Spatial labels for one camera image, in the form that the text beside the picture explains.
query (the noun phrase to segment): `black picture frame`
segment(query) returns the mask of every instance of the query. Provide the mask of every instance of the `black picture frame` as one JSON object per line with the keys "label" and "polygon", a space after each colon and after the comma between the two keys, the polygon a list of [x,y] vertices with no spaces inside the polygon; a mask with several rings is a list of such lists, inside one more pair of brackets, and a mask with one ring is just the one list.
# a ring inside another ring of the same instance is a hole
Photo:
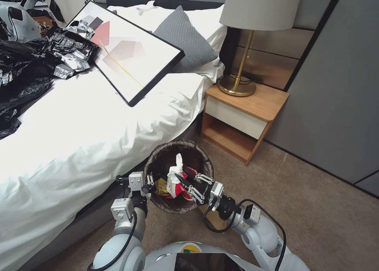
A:
{"label": "black picture frame", "polygon": [[181,48],[179,48],[179,47],[177,47],[177,46],[175,46],[175,45],[173,45],[173,44],[171,44],[171,43],[169,43],[169,42],[167,42],[167,41],[165,41],[165,40],[163,40],[163,39],[161,39],[160,37],[158,37],[158,36],[156,36],[156,35],[154,35],[153,33],[151,33],[151,32],[149,32],[149,31],[147,31],[146,29],[143,29],[142,27],[140,27],[140,26],[138,26],[138,25],[136,25],[136,24],[134,24],[133,22],[131,22],[131,21],[129,21],[129,20],[127,20],[127,19],[125,19],[125,18],[123,18],[122,16],[119,16],[118,14],[115,14],[115,13],[113,13],[112,11],[109,11],[108,9],[105,9],[104,7],[102,7],[102,6],[100,6],[99,4],[97,4],[97,3],[95,3],[95,2],[92,2],[92,1],[89,1],[83,8],[81,8],[81,10],[75,15],[75,17],[67,24],[67,27],[68,26],[70,26],[71,25],[71,23],[75,20],[75,18],[82,12],[82,10],[85,8],[85,7],[87,7],[89,4],[94,4],[94,5],[96,5],[96,6],[98,6],[98,7],[100,7],[100,8],[102,8],[102,9],[104,9],[104,10],[106,10],[107,12],[109,12],[109,13],[111,13],[112,15],[114,15],[114,16],[117,16],[117,17],[119,17],[120,19],[122,19],[122,20],[124,20],[124,21],[126,21],[126,22],[128,22],[128,23],[130,23],[131,25],[133,25],[133,26],[135,26],[135,27],[137,27],[137,28],[139,28],[140,30],[143,30],[144,32],[146,32],[146,33],[148,33],[149,35],[151,35],[151,36],[153,36],[153,37],[155,37],[155,38],[157,38],[157,39],[159,39],[159,40],[161,40],[161,41],[163,41],[163,42],[165,42],[166,44],[168,44],[168,45],[170,45],[170,46],[172,46],[172,47],[174,47],[174,48],[176,48],[177,50],[179,50],[179,53],[173,58],[173,59],[171,59],[171,61],[168,63],[168,64],[166,64],[166,66],[160,71],[160,72],[158,72],[158,74],[156,74],[154,77],[153,77],[153,79],[150,81],[150,82],[148,82],[130,101],[127,101],[127,99],[121,94],[121,92],[117,89],[117,87],[112,83],[112,81],[106,76],[106,74],[100,69],[100,67],[98,67],[98,65],[95,63],[95,65],[96,65],[96,67],[99,69],[99,71],[103,74],[103,76],[108,80],[108,82],[112,85],[112,87],[118,92],[118,94],[121,96],[121,98],[129,105],[129,106],[131,106],[131,107],[133,107],[133,106],[135,106],[166,74],[168,74],[169,73],[169,71],[185,56],[185,54],[184,54],[184,51],[181,49]]}

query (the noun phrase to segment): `headboard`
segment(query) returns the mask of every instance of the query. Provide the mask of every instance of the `headboard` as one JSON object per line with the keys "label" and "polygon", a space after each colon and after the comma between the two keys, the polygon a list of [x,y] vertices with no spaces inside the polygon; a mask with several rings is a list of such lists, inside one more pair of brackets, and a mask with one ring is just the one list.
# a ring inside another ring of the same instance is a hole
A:
{"label": "headboard", "polygon": [[[107,6],[121,6],[130,7],[140,4],[146,4],[151,0],[107,0]],[[183,10],[191,11],[196,9],[216,9],[223,3],[217,2],[202,2],[202,1],[188,1],[188,0],[155,0],[154,5],[166,9],[176,9],[182,6]],[[220,52],[220,60],[225,65],[224,73],[230,74],[232,62],[237,49],[238,39],[240,37],[240,30],[228,27],[225,41],[222,45]]]}

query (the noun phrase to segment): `trash can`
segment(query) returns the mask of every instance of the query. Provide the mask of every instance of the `trash can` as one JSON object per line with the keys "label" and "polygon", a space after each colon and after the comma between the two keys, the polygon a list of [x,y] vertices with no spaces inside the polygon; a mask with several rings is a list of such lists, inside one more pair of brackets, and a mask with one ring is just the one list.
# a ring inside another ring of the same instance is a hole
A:
{"label": "trash can", "polygon": [[[157,146],[151,152],[145,165],[145,175],[149,175],[152,171],[167,175],[170,167],[176,165],[178,153],[182,155],[183,167],[191,167],[198,173],[213,178],[213,165],[208,155],[196,142],[185,139],[176,139]],[[161,210],[172,214],[184,214],[197,208],[195,201],[188,201],[181,195],[174,199],[165,199],[163,196],[152,193],[151,201]]]}

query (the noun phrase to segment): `pillow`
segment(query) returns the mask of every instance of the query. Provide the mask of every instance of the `pillow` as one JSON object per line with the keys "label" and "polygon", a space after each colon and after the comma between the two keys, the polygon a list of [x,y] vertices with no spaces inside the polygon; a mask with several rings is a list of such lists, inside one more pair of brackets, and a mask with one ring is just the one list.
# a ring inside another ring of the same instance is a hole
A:
{"label": "pillow", "polygon": [[[146,30],[155,31],[174,10],[154,7],[153,3],[154,1],[150,1],[146,5],[131,7],[109,6],[108,9],[116,9],[119,16]],[[217,9],[184,11],[188,15],[191,24],[209,42],[217,54],[220,53],[227,33],[227,26],[219,23],[222,10],[223,5]],[[224,69],[225,66],[220,61],[220,58],[217,58],[191,72],[208,77],[215,83],[223,74]]]}
{"label": "pillow", "polygon": [[154,31],[156,36],[183,49],[185,57],[173,68],[175,73],[190,72],[218,57],[189,20],[182,6],[179,6]]}

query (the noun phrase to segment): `white pillow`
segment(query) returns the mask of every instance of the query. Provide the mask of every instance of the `white pillow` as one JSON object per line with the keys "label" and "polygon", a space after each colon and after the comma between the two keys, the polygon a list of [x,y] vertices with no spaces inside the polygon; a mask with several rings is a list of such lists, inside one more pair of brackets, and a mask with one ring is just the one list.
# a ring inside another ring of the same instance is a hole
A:
{"label": "white pillow", "polygon": [[[220,54],[222,44],[227,33],[227,26],[220,24],[220,17],[224,5],[217,9],[184,11],[191,24],[208,41],[211,47]],[[154,7],[150,1],[146,5],[131,7],[109,6],[109,10],[117,10],[117,14],[143,29],[154,32],[158,26],[174,11],[162,7]],[[225,66],[218,57],[214,61],[204,64],[192,71],[207,76],[213,83],[222,75]]]}

